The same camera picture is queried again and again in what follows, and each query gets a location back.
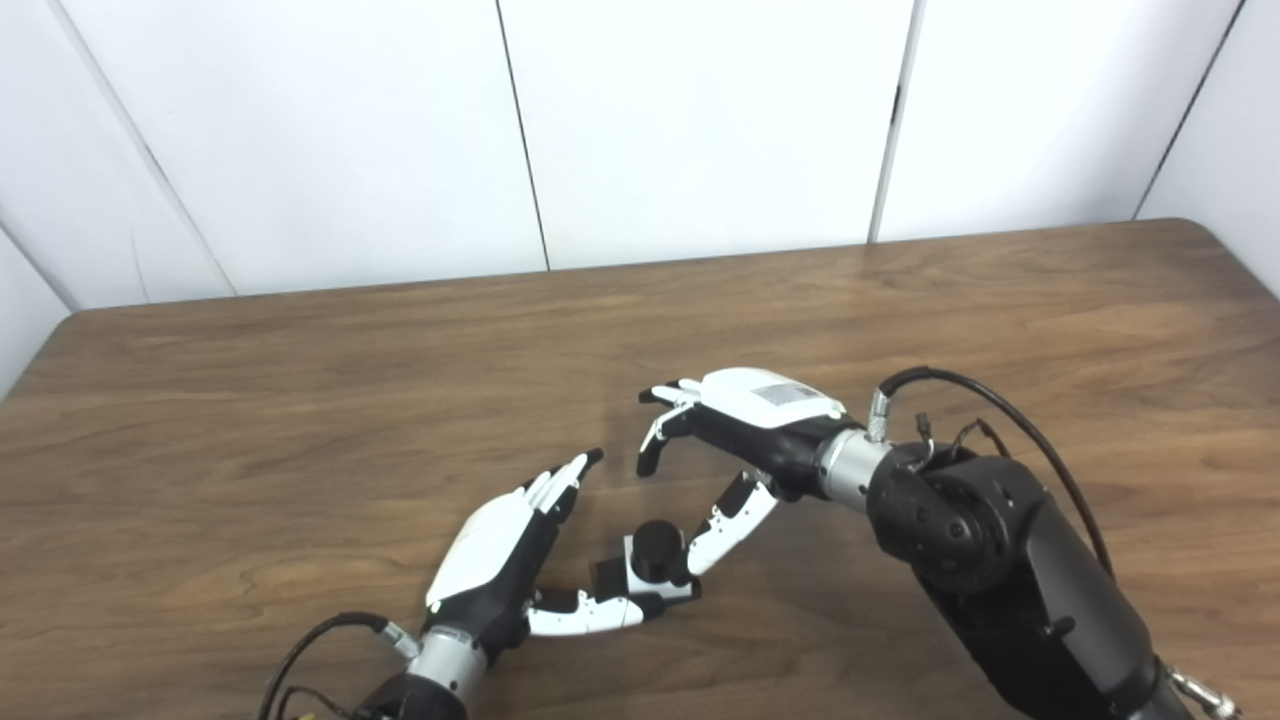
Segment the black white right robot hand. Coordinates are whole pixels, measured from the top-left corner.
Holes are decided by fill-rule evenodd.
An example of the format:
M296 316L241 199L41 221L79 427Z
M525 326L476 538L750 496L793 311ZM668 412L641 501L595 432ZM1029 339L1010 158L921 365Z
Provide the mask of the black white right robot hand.
M686 585L749 537L777 503L829 501L820 459L832 439L858 427L845 406L804 383L758 368L727 368L678 379L637 396L666 411L650 424L636 473L657 473L671 439L694 437L746 462L713 503L669 570Z

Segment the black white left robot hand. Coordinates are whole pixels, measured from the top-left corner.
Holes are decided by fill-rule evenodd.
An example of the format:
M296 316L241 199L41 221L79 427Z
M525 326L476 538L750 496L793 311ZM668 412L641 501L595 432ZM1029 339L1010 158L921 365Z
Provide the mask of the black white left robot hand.
M584 477L603 456L602 448L579 454L476 509L428 588L424 628L470 635L494 665L531 635L612 632L664 614L653 593L605 597L538 585Z

